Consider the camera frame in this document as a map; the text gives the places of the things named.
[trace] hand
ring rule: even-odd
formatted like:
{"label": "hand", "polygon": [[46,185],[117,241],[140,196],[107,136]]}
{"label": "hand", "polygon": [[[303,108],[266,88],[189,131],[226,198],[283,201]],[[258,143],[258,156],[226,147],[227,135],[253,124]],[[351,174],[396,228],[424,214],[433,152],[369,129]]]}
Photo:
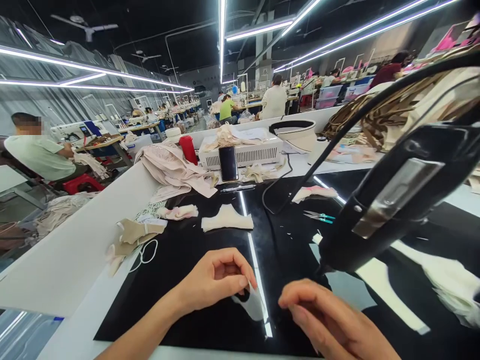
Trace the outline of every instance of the hand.
{"label": "hand", "polygon": [[208,251],[172,291],[177,293],[185,314],[216,304],[241,293],[250,280],[258,287],[254,271],[234,247]]}
{"label": "hand", "polygon": [[400,360],[368,317],[311,280],[286,285],[278,304],[327,360]]}

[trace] red thermos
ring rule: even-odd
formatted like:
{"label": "red thermos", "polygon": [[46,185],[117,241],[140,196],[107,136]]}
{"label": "red thermos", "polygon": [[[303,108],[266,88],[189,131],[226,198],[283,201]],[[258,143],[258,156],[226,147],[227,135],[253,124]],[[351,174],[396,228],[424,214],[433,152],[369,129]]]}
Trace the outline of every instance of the red thermos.
{"label": "red thermos", "polygon": [[199,163],[197,162],[197,155],[195,155],[194,142],[192,140],[192,137],[182,136],[178,144],[181,146],[181,149],[183,150],[185,159],[187,159],[189,162],[195,165],[198,165]]}

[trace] scissors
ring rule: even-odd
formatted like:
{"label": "scissors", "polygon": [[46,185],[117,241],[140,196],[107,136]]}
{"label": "scissors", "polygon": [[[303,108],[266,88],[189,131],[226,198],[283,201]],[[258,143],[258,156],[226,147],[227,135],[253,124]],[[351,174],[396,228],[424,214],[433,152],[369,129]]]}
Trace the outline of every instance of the scissors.
{"label": "scissors", "polygon": [[318,212],[307,211],[307,210],[305,210],[305,213],[303,215],[305,215],[306,217],[308,217],[310,219],[319,220],[319,221],[327,223],[327,224],[333,224],[334,223],[333,221],[327,220],[327,219],[332,219],[332,220],[335,219],[333,216],[328,216],[324,213],[318,213]]}

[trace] dark hair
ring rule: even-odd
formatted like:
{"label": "dark hair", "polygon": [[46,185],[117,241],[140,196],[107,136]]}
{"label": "dark hair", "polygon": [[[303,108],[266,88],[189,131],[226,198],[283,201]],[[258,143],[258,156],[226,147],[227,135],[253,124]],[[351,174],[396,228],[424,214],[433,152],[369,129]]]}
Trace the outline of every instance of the dark hair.
{"label": "dark hair", "polygon": [[282,83],[282,75],[275,74],[271,82],[273,83],[273,85],[280,85]]}
{"label": "dark hair", "polygon": [[33,116],[26,112],[16,112],[11,116],[11,120],[16,127],[40,125],[40,116]]}
{"label": "dark hair", "polygon": [[392,64],[401,64],[405,61],[406,58],[409,57],[409,52],[407,50],[400,51],[397,53],[393,59],[390,61]]}

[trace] red stool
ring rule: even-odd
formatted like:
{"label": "red stool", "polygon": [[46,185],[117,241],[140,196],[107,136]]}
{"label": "red stool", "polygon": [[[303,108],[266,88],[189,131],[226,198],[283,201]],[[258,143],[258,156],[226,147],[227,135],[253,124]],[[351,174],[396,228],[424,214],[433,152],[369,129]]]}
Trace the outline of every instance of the red stool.
{"label": "red stool", "polygon": [[63,188],[69,195],[74,195],[79,192],[79,186],[83,184],[89,184],[96,191],[102,191],[105,189],[97,180],[87,174],[80,175],[73,180],[63,183]]}

